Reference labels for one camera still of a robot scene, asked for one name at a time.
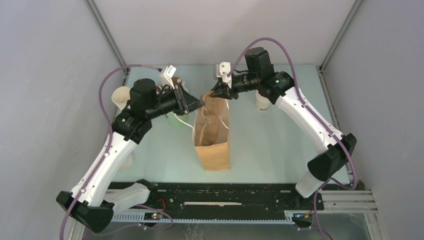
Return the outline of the brown paper bag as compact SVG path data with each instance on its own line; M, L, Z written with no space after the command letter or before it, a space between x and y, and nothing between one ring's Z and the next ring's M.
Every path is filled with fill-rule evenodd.
M205 106L195 111L192 142L206 172L230 170L230 107L225 98L201 96Z

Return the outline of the single paper cup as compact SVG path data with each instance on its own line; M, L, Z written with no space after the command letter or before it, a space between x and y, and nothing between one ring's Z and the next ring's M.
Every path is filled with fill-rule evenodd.
M266 111L271 105L271 102L269 101L269 99L262 96L258 90L255 92L255 102L256 102L256 109L260 112Z

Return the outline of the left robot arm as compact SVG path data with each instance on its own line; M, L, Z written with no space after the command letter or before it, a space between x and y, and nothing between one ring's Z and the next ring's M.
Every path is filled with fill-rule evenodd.
M137 80L129 91L130 99L109 125L109 135L89 170L71 191L61 191L56 202L69 215L94 233L102 232L113 217L142 204L153 208L158 194L154 185L144 179L127 188L107 190L126 158L152 128L152 120L168 113L182 116L205 106L180 83L158 91L155 81Z

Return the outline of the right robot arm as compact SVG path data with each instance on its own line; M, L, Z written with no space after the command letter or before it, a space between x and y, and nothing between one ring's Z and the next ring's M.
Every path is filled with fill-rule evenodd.
M291 204L304 209L311 195L345 166L357 143L356 137L343 134L326 121L297 87L294 77L275 71L267 50L254 47L244 53L247 69L231 73L231 64L216 65L217 83L212 98L236 100L240 93L257 91L260 96L284 111L311 140L317 156L307 164L307 172L295 185Z

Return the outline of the green cup holder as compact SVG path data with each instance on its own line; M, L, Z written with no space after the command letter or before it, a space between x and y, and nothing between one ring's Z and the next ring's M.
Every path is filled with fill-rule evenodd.
M185 123L188 123L189 116L188 115L176 115L174 112L169 112L166 115L168 123L173 128L184 127Z

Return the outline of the stack of paper cups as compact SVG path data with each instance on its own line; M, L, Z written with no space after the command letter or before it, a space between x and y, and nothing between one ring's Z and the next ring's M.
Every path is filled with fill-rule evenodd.
M131 88L128 86L121 86L117 88L111 95L112 102L121 111L126 107L127 102L130 100L130 90Z

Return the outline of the stack of white lids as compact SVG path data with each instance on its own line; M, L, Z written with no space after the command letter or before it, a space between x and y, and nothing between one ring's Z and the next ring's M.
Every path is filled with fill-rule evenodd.
M118 172L124 172L131 169L131 167L134 165L134 161L134 156L132 153L130 153L120 165Z

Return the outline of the black front rail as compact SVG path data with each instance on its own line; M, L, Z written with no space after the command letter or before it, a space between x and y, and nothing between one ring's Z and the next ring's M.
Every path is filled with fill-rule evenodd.
M292 183L157 183L146 203L112 218L117 223L289 224L302 228L322 214L377 212L369 190L326 185L295 196Z

